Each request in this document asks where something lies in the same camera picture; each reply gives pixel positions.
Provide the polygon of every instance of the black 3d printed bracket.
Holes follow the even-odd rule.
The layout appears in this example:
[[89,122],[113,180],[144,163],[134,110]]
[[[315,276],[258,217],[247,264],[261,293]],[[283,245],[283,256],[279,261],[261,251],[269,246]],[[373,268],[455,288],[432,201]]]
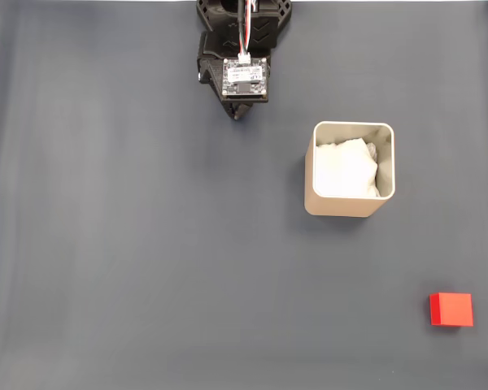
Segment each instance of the black 3d printed bracket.
[[[240,119],[254,103],[268,102],[268,90],[260,95],[233,95],[223,89],[224,60],[236,59],[239,53],[237,23],[238,0],[197,0],[197,12],[207,31],[201,34],[198,48],[198,80],[209,84],[228,116]],[[277,46],[279,33],[291,18],[290,0],[257,0],[251,13],[251,34],[248,51],[253,59],[271,69],[271,49]]]

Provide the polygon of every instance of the gray tabletop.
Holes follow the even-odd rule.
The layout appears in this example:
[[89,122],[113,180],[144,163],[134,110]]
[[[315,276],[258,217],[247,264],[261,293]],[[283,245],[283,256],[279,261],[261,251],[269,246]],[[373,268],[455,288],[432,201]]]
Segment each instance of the gray tabletop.
[[[197,82],[193,3],[24,4],[0,56],[0,389],[488,389],[488,4],[296,3],[270,102]],[[396,194],[303,208],[321,120]],[[429,325],[473,294],[475,327]]]

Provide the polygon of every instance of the white connector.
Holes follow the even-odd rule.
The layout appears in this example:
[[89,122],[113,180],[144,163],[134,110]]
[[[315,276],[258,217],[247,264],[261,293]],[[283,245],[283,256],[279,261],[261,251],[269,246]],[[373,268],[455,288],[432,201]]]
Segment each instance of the white connector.
[[249,53],[246,54],[238,54],[238,62],[239,63],[251,63],[251,56]]

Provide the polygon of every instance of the electronic chip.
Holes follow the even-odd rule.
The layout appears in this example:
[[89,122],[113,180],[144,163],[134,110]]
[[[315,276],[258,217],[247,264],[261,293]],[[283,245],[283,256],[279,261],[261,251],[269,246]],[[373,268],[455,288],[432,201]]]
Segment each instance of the electronic chip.
[[225,59],[222,71],[223,95],[265,95],[268,93],[268,63],[252,58],[250,63]]

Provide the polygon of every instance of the red block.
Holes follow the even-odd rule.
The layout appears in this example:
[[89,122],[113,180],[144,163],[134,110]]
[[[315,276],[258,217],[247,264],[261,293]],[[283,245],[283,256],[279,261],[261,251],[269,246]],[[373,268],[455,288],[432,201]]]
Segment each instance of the red block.
[[430,296],[432,325],[438,327],[472,327],[472,294],[438,292]]

